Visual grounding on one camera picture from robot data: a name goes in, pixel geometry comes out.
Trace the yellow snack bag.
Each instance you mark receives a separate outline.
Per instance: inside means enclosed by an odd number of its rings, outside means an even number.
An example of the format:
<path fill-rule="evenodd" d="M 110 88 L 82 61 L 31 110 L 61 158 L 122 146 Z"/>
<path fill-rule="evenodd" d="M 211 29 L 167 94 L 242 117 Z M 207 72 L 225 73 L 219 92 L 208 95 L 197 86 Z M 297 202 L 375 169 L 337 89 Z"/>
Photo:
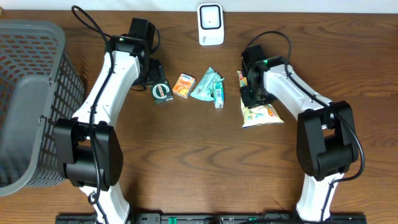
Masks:
<path fill-rule="evenodd" d="M 260 126 L 263 124 L 283 124 L 284 121 L 280 118 L 276 109 L 271 105 L 255 106 L 253 108 L 245 107 L 243 100 L 241 100 L 241 111 L 243 114 L 242 128 L 250 128 L 253 126 Z"/>

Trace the black round-logo packet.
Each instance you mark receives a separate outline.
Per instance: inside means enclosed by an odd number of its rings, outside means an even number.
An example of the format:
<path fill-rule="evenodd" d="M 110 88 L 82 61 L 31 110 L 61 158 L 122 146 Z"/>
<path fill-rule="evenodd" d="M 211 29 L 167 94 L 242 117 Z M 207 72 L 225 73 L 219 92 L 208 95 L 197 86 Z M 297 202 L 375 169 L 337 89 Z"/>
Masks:
<path fill-rule="evenodd" d="M 172 90 L 168 81 L 155 83 L 150 87 L 150 92 L 157 105 L 173 100 Z"/>

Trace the orange snack packet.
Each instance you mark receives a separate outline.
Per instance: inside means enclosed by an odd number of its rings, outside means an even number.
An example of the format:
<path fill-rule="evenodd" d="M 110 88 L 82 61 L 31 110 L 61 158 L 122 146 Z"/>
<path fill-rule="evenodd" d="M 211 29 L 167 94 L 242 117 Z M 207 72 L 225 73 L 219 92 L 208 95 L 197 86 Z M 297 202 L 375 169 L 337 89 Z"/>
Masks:
<path fill-rule="evenodd" d="M 181 73 L 172 88 L 173 94 L 182 98 L 188 98 L 192 88 L 194 87 L 196 78 L 185 73 Z"/>

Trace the small teal white packet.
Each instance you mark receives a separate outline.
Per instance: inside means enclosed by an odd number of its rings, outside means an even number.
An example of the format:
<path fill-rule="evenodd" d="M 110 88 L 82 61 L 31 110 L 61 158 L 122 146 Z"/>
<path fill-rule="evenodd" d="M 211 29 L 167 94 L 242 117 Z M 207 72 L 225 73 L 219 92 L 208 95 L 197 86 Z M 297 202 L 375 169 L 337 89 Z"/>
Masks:
<path fill-rule="evenodd" d="M 224 91 L 222 82 L 214 83 L 213 98 L 216 109 L 224 107 Z"/>

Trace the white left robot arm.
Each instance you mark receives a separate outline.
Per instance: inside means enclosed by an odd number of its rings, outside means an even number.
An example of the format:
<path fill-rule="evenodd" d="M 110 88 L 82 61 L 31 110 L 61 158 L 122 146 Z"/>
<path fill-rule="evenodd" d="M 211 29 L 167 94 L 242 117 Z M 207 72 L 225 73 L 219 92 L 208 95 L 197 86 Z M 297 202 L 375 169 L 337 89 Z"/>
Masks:
<path fill-rule="evenodd" d="M 127 223 L 129 218 L 130 204 L 119 185 L 123 152 L 115 126 L 131 87 L 163 74 L 151 58 L 158 34 L 153 23 L 135 17 L 127 34 L 107 39 L 104 64 L 87 99 L 71 118 L 55 125 L 59 173 L 87 195 L 98 223 Z"/>

